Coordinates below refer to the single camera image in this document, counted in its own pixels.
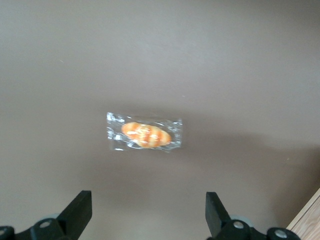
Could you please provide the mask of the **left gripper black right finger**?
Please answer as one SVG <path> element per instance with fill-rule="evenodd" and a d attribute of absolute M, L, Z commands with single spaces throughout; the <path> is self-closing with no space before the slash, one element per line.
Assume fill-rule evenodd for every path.
<path fill-rule="evenodd" d="M 205 196 L 205 219 L 210 240 L 265 240 L 267 236 L 241 219 L 232 219 L 216 192 Z"/>

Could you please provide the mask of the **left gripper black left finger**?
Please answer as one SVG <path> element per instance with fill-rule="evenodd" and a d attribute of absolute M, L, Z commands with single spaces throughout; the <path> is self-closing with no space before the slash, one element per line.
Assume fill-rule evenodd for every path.
<path fill-rule="evenodd" d="M 92 192 L 82 190 L 55 218 L 45 218 L 16 235 L 18 240 L 77 240 L 92 218 Z"/>

